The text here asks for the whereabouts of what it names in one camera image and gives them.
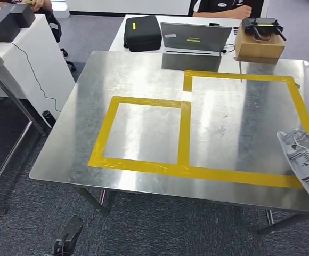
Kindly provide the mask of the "dark left robot hand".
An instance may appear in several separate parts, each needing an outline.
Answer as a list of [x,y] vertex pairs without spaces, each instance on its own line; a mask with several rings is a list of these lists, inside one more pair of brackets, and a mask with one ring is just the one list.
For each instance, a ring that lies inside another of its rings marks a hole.
[[82,227],[82,218],[72,216],[55,241],[53,255],[74,255]]

